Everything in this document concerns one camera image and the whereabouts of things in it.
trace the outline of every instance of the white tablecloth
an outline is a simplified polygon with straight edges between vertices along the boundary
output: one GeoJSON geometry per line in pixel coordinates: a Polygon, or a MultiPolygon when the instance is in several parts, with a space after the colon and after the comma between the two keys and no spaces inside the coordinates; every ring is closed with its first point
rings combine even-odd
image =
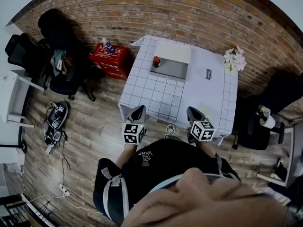
{"type": "Polygon", "coordinates": [[[140,46],[119,108],[122,118],[138,105],[145,105],[147,114],[189,127],[186,109],[195,107],[205,114],[219,135],[229,135],[235,115],[238,72],[224,70],[224,57],[193,45],[146,35],[132,45],[140,46]],[[191,46],[191,59],[185,83],[149,74],[153,53],[159,40],[191,46]]]}

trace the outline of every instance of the artificial flower bouquet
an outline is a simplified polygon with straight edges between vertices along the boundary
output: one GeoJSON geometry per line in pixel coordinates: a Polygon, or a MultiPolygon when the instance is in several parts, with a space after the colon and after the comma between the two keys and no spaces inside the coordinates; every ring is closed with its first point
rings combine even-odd
{"type": "Polygon", "coordinates": [[[232,71],[233,69],[243,70],[247,64],[243,53],[244,50],[240,49],[239,46],[237,46],[237,48],[227,50],[224,55],[224,67],[229,71],[232,71]]]}

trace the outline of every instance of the water bottle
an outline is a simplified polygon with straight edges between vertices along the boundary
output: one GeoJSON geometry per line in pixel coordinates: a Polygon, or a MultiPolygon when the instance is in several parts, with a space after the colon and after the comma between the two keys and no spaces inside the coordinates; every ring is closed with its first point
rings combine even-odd
{"type": "Polygon", "coordinates": [[[103,38],[102,42],[103,42],[103,46],[106,47],[108,53],[110,53],[110,54],[115,53],[116,50],[112,47],[112,43],[110,43],[109,41],[107,41],[106,38],[103,38]]]}

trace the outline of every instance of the chair wheel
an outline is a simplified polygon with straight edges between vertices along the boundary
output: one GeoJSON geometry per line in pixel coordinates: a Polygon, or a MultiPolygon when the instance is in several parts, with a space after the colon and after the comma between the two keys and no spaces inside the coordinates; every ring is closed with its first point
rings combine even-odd
{"type": "Polygon", "coordinates": [[[94,96],[89,97],[91,102],[94,102],[96,100],[96,98],[94,96]]]}
{"type": "Polygon", "coordinates": [[[27,143],[25,142],[25,140],[21,141],[21,150],[23,151],[23,153],[27,153],[27,143]]]}

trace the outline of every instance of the desk leg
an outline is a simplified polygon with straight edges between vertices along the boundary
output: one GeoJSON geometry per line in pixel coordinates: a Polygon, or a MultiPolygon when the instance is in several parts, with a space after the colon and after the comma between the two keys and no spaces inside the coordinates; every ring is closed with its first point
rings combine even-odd
{"type": "Polygon", "coordinates": [[[224,140],[224,136],[220,135],[219,137],[214,137],[214,140],[212,141],[213,144],[216,144],[217,146],[220,146],[224,140]]]}
{"type": "Polygon", "coordinates": [[[35,127],[33,124],[20,123],[20,122],[15,122],[15,121],[11,121],[11,120],[8,120],[8,123],[16,124],[16,125],[19,125],[19,126],[22,126],[22,127],[28,127],[28,128],[34,128],[35,127]]]}
{"type": "Polygon", "coordinates": [[[261,178],[261,179],[263,179],[265,181],[268,181],[270,183],[275,183],[275,184],[278,184],[280,186],[286,187],[286,182],[284,182],[284,181],[280,181],[280,180],[272,178],[272,177],[264,176],[264,175],[262,175],[260,173],[257,173],[257,177],[261,178]]]}
{"type": "Polygon", "coordinates": [[[20,119],[25,119],[25,116],[10,113],[9,117],[8,117],[8,120],[11,120],[11,121],[17,121],[17,120],[20,120],[20,119]]]}
{"type": "Polygon", "coordinates": [[[19,79],[20,81],[23,81],[23,82],[25,82],[25,83],[31,85],[32,87],[35,87],[35,88],[37,88],[37,89],[39,89],[39,90],[41,90],[41,91],[44,91],[44,88],[43,88],[43,87],[40,87],[40,86],[38,86],[37,84],[32,83],[32,82],[29,81],[29,80],[26,80],[26,79],[25,79],[24,77],[22,77],[22,76],[18,76],[18,79],[19,79]]]}

